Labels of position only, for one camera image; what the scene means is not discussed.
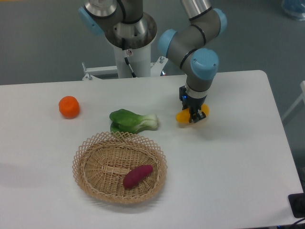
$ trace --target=white bracket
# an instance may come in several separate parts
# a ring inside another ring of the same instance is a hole
[[[282,123],[285,125],[290,122],[295,115],[305,106],[305,81],[301,82],[302,93],[292,103],[288,110],[282,116]]]
[[[161,56],[157,62],[151,63],[151,76],[165,75],[163,68],[165,67],[168,59]],[[82,80],[94,80],[106,78],[106,75],[118,73],[116,66],[98,67],[98,68],[86,68],[85,63],[82,63],[82,68],[85,76]]]

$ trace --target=screw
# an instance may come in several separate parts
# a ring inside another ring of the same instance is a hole
[[[164,61],[164,57],[160,56],[160,63],[163,63],[163,61]]]

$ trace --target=orange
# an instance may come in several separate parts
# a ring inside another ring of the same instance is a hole
[[[63,97],[59,101],[59,112],[65,118],[75,118],[80,113],[80,105],[73,96]]]

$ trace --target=metal mount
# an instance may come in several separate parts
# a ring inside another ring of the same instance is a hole
[[[167,62],[168,59],[166,57],[160,56],[156,62],[151,63],[151,77],[166,75],[166,73],[163,71],[163,68]],[[81,64],[85,74],[82,80],[106,79],[109,78],[110,74],[118,73],[117,66],[86,68],[84,62]]]

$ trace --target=gray floor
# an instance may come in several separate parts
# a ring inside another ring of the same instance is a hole
[[[221,72],[263,70],[282,115],[300,95],[305,80],[305,21],[287,17],[281,0],[214,0],[228,18],[228,29],[207,45],[220,58]],[[112,48],[82,24],[82,0],[0,2],[0,85],[77,81],[87,67],[115,65]],[[144,0],[158,25],[181,31],[189,22],[178,0]],[[157,42],[152,60],[160,56]],[[169,74],[181,73],[173,64]],[[285,126],[296,165],[305,167],[305,109]]]

